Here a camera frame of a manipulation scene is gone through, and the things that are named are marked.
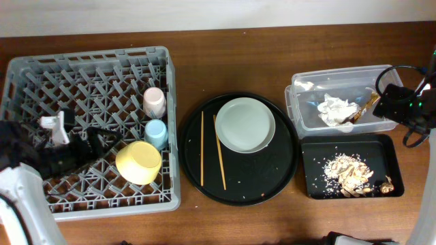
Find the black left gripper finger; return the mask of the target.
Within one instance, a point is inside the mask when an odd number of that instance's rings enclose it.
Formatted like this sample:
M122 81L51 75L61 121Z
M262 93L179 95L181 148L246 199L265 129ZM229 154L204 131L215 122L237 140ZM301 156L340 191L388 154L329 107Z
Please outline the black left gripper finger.
M97 139L98 135L102 136L113 136L117 140L121 140L123 138L122 134L118 131L111 131L108 129L101 129L98 127L88 127L87 128L88 137Z
M104 158L120 141L119 137L88 137L81 143L81 163L88 165Z

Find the yellow plastic bowl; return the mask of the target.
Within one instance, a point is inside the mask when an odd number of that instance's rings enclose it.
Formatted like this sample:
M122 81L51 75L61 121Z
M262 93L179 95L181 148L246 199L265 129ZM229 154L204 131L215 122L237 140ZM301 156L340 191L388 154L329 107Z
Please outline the yellow plastic bowl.
M145 185L152 183L161 168L160 152L150 143L135 141L116 154L116 168L127 181Z

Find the blue plastic cup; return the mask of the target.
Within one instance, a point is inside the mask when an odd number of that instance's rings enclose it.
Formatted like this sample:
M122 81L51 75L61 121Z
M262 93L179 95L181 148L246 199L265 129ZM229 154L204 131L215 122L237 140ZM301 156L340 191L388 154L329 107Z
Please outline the blue plastic cup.
M163 150L168 145L168 129L160 119L153 119L146 123L145 140L156 149Z

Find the gold foil wrapper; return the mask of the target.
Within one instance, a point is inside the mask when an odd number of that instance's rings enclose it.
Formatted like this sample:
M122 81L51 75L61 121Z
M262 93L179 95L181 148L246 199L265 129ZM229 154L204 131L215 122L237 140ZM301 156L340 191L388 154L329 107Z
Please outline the gold foil wrapper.
M352 114L351 116L346 118L343 121L344 123L349 122L351 124L355 124L373 106L373 104L375 104L379 100L380 96L376 91L369 87L366 87L366 89L369 89L371 92L370 99L355 114Z

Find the pink plastic cup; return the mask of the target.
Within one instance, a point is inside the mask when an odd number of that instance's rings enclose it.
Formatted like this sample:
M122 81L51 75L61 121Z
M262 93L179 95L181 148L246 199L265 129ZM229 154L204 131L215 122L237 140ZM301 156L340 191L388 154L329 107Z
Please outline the pink plastic cup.
M143 95L143 110L153 119L162 118L166 114L166 98L164 92L158 87L150 87Z

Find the wooden chopstick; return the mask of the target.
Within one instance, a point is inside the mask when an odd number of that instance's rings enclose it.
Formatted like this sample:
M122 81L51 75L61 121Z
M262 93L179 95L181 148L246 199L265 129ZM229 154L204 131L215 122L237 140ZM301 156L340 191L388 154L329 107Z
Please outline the wooden chopstick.
M200 185L204 186L204 111L201 111L200 125Z
M223 167L223 158L222 158L222 152L221 152L221 142L219 139L219 136L217 134L217 130L216 130L216 115L213 115L213 122L214 122L214 129L215 129L215 137L216 137L216 143L217 143L217 152L218 152L218 157L219 157L219 166L220 166L220 172L221 172L221 179L222 179L222 184L223 184L223 189L226 191L227 190L227 184L225 181L225 171L224 171L224 167Z

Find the food scraps pile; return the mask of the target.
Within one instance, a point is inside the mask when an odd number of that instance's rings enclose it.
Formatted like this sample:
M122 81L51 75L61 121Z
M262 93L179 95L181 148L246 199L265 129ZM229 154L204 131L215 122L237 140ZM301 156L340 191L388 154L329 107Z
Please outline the food scraps pile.
M344 197L361 197L372 191L369 179L374 171L359 157L336 154L323 166L326 193Z

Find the light grey plate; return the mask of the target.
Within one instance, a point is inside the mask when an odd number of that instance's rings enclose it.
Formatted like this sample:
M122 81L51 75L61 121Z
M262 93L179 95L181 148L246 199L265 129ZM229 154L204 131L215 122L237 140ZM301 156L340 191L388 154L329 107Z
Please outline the light grey plate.
M215 119L215 131L228 149L251 154L272 141L276 122L272 110L258 99L239 97L225 103Z

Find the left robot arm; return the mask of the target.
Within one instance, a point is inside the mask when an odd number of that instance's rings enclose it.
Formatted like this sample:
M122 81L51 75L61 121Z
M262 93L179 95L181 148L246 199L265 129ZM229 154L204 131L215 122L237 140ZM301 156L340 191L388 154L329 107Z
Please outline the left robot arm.
M74 112L43 116L39 126L51 132L34 146L17 121L1 121L1 222L11 244L65 244L50 211L43 182L89 166L105 157L123 138L118 131L88 127L87 138L70 134Z

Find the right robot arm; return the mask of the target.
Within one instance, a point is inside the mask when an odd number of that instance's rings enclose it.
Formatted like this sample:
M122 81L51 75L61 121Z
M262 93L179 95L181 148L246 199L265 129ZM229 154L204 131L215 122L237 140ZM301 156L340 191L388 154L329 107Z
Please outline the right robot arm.
M414 148L424 141L430 144L429 170L426 177L418 221L407 241L408 244L435 243L435 53L432 53L427 68L414 67L424 75L415 90L389 84L383 91L379 82L383 76L399 66L383 70L375 81L380 100L373 115L387 118L406 126L409 131L403 138L403 145Z

